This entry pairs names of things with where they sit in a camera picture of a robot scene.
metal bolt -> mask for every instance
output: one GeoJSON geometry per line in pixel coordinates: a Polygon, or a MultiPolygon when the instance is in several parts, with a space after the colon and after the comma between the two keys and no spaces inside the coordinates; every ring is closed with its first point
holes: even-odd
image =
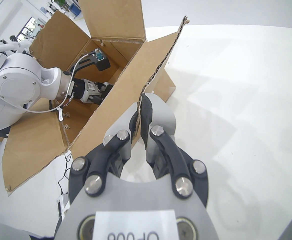
{"type": "Polygon", "coordinates": [[[200,160],[194,160],[193,168],[197,174],[203,174],[206,171],[204,163],[200,160]]]}
{"type": "Polygon", "coordinates": [[[103,182],[101,180],[101,177],[99,177],[98,175],[91,175],[85,181],[85,192],[88,195],[93,196],[100,191],[102,184],[103,182]]]}
{"type": "Polygon", "coordinates": [[[193,184],[186,177],[178,178],[176,180],[175,186],[177,192],[184,197],[189,197],[193,193],[193,184]]]}
{"type": "Polygon", "coordinates": [[[176,219],[179,240],[196,240],[197,230],[195,225],[187,218],[176,219]]]}
{"type": "Polygon", "coordinates": [[[120,140],[126,140],[129,136],[129,133],[123,129],[123,130],[119,130],[118,133],[117,133],[117,137],[120,139],[120,140]]]}
{"type": "Polygon", "coordinates": [[[104,146],[107,145],[107,143],[113,138],[113,135],[107,135],[105,136],[104,140],[103,140],[103,144],[104,146]]]}
{"type": "Polygon", "coordinates": [[[161,136],[164,133],[164,129],[161,126],[156,125],[152,127],[151,132],[155,136],[161,136]]]}
{"type": "Polygon", "coordinates": [[[84,166],[85,166],[85,159],[82,157],[76,158],[71,165],[72,169],[75,171],[82,170],[84,166]]]}
{"type": "Polygon", "coordinates": [[[86,217],[80,224],[78,234],[79,239],[86,240],[92,239],[94,232],[95,216],[91,215],[86,217]]]}

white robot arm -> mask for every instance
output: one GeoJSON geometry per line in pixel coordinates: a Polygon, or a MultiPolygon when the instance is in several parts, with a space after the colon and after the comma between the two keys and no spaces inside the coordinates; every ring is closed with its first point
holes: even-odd
{"type": "Polygon", "coordinates": [[[0,53],[0,130],[17,122],[25,112],[56,110],[67,98],[100,104],[113,85],[74,78],[76,71],[92,64],[100,71],[110,67],[109,60],[99,49],[82,57],[71,73],[56,67],[43,68],[27,54],[6,56],[0,53]],[[87,56],[88,63],[82,61],[87,56]],[[40,98],[63,101],[53,110],[30,111],[40,98]]]}
{"type": "Polygon", "coordinates": [[[24,50],[24,46],[19,42],[11,42],[7,44],[0,42],[0,53],[4,53],[7,56],[14,53],[22,53],[24,50]]]}

power cord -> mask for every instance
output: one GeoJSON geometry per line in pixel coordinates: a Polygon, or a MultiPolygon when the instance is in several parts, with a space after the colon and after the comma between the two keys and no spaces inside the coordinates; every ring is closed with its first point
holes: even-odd
{"type": "Polygon", "coordinates": [[[66,172],[70,169],[70,168],[67,168],[67,163],[70,161],[70,157],[69,157],[69,156],[71,156],[71,153],[70,153],[67,157],[66,157],[66,154],[64,154],[65,161],[66,161],[66,168],[65,168],[65,172],[64,172],[63,177],[58,181],[58,185],[59,185],[59,187],[60,187],[61,195],[64,194],[63,189],[61,188],[61,185],[60,185],[61,180],[62,180],[63,178],[66,178],[66,179],[69,180],[69,178],[66,176],[66,172]]]}

white label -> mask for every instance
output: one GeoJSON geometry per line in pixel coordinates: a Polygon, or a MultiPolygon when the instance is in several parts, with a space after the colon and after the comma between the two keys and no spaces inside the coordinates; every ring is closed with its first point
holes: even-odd
{"type": "Polygon", "coordinates": [[[95,87],[91,82],[87,82],[87,85],[90,90],[95,90],[95,87]]]}
{"type": "Polygon", "coordinates": [[[179,240],[175,211],[96,212],[92,240],[179,240]]]}
{"type": "Polygon", "coordinates": [[[63,121],[64,118],[63,118],[63,109],[62,108],[57,108],[57,110],[59,111],[59,121],[63,121]]]}

open cardboard box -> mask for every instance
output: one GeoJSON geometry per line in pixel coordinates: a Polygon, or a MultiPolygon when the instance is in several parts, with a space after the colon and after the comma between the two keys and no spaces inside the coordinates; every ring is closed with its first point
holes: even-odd
{"type": "MultiPolygon", "coordinates": [[[[102,104],[73,100],[65,107],[61,123],[56,112],[24,115],[11,131],[3,156],[6,190],[11,192],[57,156],[71,150],[73,158],[84,156],[98,146],[106,130],[142,93],[154,91],[166,101],[175,85],[164,66],[183,26],[176,33],[146,41],[141,0],[78,0],[90,31],[88,37],[73,21],[54,13],[30,47],[32,55],[45,68],[68,70],[85,53],[100,48],[111,67],[98,71],[94,65],[77,72],[76,77],[110,82],[113,89],[102,104]]],[[[34,110],[49,109],[49,101],[39,100],[34,110]]],[[[133,145],[138,140],[139,118],[133,145]]]]}

